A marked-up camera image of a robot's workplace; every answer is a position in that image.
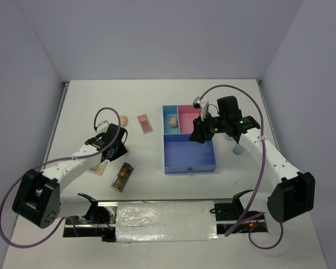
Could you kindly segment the pink blush palette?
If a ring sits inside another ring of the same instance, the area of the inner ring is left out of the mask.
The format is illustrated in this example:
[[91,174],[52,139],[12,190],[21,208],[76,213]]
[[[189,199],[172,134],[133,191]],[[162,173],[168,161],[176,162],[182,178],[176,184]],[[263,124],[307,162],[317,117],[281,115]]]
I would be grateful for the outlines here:
[[140,123],[140,126],[141,126],[141,129],[142,129],[143,133],[148,133],[148,132],[153,131],[152,126],[151,126],[146,114],[138,116],[137,119]]

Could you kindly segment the pink teal gradient bottle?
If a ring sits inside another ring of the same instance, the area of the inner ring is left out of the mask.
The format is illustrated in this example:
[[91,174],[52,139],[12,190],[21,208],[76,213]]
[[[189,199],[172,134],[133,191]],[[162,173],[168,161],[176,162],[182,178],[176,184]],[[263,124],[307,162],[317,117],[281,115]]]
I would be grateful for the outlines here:
[[244,152],[244,148],[240,144],[236,144],[233,148],[233,153],[235,155],[241,155]]

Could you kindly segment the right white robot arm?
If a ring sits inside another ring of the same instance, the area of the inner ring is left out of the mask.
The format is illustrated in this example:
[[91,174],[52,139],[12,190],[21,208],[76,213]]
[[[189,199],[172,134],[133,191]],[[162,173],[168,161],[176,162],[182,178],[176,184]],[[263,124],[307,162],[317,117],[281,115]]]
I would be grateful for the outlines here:
[[206,143],[217,133],[233,138],[256,161],[264,161],[264,174],[274,188],[267,198],[267,208],[278,223],[309,212],[314,207],[315,178],[300,172],[261,133],[263,126],[251,116],[242,116],[234,96],[219,98],[218,116],[208,111],[209,102],[196,98],[193,107],[199,110],[193,121],[190,141]]

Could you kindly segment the colourful eyeshadow palette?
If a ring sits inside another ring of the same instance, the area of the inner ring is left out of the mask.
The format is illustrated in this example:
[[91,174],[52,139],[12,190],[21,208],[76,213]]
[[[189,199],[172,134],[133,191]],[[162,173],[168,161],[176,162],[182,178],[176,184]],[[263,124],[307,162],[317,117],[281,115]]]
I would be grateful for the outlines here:
[[106,166],[107,166],[107,161],[103,161],[101,164],[94,166],[88,170],[88,172],[96,174],[96,175],[102,175]]

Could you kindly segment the brown eyeshadow palette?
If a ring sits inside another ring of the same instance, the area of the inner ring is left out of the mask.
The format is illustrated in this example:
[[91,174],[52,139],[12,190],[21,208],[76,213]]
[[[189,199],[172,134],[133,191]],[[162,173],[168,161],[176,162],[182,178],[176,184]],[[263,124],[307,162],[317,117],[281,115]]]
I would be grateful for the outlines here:
[[134,170],[133,165],[129,163],[124,163],[120,168],[118,174],[116,175],[111,185],[111,188],[118,192],[122,192],[133,170]]

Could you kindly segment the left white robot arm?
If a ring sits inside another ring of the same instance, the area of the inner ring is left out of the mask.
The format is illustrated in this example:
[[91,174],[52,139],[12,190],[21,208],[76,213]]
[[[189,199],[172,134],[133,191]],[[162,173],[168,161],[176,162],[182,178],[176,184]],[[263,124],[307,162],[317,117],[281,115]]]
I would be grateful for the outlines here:
[[42,229],[63,217],[79,216],[88,224],[96,221],[99,215],[96,199],[83,192],[64,197],[62,192],[91,168],[126,154],[127,135],[127,130],[116,124],[102,124],[100,132],[68,160],[41,171],[27,171],[16,193],[13,211]]

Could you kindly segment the beige makeup sponge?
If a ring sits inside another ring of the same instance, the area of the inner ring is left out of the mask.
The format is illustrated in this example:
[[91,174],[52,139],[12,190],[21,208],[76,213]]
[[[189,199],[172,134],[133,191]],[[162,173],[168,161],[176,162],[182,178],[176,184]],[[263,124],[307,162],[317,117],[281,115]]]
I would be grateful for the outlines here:
[[176,117],[172,117],[169,121],[170,128],[176,128],[178,126],[178,119]]
[[128,124],[128,117],[126,115],[120,116],[120,125],[121,127],[125,128]]

